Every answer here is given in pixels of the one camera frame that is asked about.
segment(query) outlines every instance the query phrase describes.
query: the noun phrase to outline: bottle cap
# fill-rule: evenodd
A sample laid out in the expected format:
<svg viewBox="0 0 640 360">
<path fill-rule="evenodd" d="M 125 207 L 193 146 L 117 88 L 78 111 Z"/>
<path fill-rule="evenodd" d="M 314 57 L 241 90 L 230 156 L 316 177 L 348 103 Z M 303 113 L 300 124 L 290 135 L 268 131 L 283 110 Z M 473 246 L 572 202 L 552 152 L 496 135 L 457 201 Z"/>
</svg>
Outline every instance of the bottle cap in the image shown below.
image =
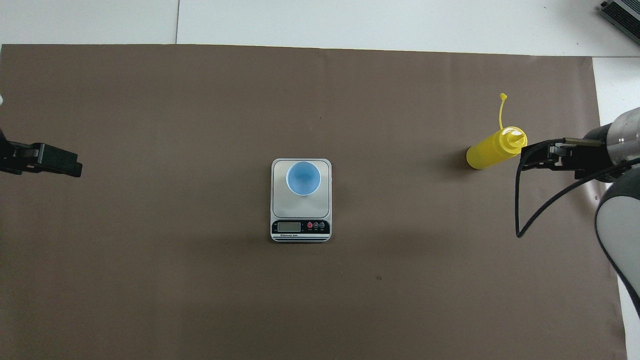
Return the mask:
<svg viewBox="0 0 640 360">
<path fill-rule="evenodd" d="M 520 154 L 522 147 L 527 146 L 527 135 L 519 127 L 508 126 L 500 131 L 499 144 L 510 154 Z"/>
</svg>

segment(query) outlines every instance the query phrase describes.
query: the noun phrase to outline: brown paper mat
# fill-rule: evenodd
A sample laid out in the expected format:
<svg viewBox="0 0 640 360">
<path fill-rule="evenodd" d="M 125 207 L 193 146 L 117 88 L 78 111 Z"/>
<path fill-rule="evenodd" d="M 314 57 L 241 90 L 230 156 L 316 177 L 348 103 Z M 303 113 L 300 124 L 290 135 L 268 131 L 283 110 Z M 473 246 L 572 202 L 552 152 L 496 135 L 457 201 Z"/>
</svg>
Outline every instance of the brown paper mat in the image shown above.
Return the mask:
<svg viewBox="0 0 640 360">
<path fill-rule="evenodd" d="M 532 143 L 598 126 L 590 58 L 4 45 L 5 134 L 84 172 L 0 174 L 3 358 L 624 359 L 600 187 L 517 239 L 517 161 L 466 166 L 501 92 Z M 269 239 L 280 157 L 332 162 L 328 243 Z"/>
</svg>

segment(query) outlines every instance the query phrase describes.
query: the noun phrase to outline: kitchen scale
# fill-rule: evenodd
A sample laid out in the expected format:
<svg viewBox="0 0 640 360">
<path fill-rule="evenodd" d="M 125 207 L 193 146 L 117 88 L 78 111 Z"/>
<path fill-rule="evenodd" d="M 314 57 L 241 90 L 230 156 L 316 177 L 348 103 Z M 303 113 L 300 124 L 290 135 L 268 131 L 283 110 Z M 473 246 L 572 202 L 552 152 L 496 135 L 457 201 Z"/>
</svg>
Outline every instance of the kitchen scale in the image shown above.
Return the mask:
<svg viewBox="0 0 640 360">
<path fill-rule="evenodd" d="M 322 242 L 331 237 L 331 162 L 276 159 L 271 164 L 271 238 Z"/>
</svg>

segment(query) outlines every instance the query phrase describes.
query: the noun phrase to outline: plastic cup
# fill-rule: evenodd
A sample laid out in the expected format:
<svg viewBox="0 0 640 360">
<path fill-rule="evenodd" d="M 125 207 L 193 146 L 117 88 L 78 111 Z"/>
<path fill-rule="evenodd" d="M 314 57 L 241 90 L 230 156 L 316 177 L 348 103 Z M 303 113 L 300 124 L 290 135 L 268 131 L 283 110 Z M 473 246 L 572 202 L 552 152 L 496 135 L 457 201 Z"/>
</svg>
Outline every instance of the plastic cup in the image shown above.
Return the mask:
<svg viewBox="0 0 640 360">
<path fill-rule="evenodd" d="M 296 195 L 313 194 L 320 187 L 320 170 L 308 162 L 297 162 L 287 170 L 287 186 Z"/>
</svg>

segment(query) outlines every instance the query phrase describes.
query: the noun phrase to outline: white table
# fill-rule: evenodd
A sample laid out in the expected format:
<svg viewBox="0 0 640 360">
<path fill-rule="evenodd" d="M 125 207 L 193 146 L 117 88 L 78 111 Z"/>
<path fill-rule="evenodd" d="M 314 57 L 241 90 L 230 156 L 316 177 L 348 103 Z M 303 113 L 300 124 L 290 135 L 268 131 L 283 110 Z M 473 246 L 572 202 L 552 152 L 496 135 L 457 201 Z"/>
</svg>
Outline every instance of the white table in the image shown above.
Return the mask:
<svg viewBox="0 0 640 360">
<path fill-rule="evenodd" d="M 592 56 L 600 121 L 606 124 L 640 106 L 640 46 L 596 14 L 599 2 L 0 0 L 0 44 L 234 44 Z M 640 360 L 640 320 L 619 285 L 628 358 Z"/>
</svg>

